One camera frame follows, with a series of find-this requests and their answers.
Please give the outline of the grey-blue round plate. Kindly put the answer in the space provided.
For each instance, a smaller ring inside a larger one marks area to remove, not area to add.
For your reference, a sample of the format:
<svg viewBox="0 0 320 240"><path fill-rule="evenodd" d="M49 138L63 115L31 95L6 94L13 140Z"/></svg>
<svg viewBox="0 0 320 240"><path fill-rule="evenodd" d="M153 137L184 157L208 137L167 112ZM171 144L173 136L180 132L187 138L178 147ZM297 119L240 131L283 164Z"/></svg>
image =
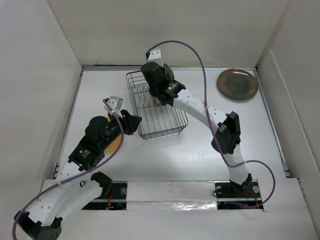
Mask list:
<svg viewBox="0 0 320 240"><path fill-rule="evenodd" d="M163 64L163 69L167 81L172 81L175 79L172 69L166 63Z"/></svg>

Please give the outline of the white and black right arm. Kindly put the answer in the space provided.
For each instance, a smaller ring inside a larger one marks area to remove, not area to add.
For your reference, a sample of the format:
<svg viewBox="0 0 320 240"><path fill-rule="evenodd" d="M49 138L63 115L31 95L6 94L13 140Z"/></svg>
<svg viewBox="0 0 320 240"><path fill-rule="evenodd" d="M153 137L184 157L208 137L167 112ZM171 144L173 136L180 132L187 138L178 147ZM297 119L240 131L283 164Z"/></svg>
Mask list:
<svg viewBox="0 0 320 240"><path fill-rule="evenodd" d="M252 175L247 170L241 153L239 115L234 111L224 113L206 105L185 85L175 80L173 71L167 64L160 66L155 62L148 62L140 71L149 85L150 94L162 105L170 105L188 113L212 131L211 145L221 153L228 167L232 193L237 197L246 194Z"/></svg>

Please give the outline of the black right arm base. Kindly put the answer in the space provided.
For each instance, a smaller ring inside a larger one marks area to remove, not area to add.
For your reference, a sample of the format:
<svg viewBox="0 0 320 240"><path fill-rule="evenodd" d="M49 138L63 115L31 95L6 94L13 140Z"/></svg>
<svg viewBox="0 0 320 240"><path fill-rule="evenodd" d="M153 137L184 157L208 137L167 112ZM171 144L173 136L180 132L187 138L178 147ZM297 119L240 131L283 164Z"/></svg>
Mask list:
<svg viewBox="0 0 320 240"><path fill-rule="evenodd" d="M262 197L257 180L253 180L244 191L233 189L229 181L216 181L212 196L217 200L219 210L245 209L239 205L257 208L262 203Z"/></svg>

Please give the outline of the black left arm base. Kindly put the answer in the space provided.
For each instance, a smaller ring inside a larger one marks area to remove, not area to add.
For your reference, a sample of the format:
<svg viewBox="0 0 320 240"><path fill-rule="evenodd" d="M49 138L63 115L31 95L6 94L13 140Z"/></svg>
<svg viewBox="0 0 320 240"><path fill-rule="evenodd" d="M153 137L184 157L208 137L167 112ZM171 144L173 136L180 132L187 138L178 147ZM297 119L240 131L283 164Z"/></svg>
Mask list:
<svg viewBox="0 0 320 240"><path fill-rule="evenodd" d="M113 181L102 172L94 173L90 179L99 183L101 194L87 203L82 210L120 211L127 209L127 181Z"/></svg>

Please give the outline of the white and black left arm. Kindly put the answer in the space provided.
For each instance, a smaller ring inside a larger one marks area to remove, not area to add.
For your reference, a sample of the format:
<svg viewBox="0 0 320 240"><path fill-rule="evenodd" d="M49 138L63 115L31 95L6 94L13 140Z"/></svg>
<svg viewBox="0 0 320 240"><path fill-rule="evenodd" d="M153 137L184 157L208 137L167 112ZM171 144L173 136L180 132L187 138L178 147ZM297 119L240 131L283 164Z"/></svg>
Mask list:
<svg viewBox="0 0 320 240"><path fill-rule="evenodd" d="M98 168L112 159L107 149L117 138L133 135L142 118L127 110L111 110L108 117L93 117L83 138L68 157L55 184L36 195L15 216L12 238L21 228L33 240L56 240L67 216L93 199L107 198L113 181Z"/></svg>

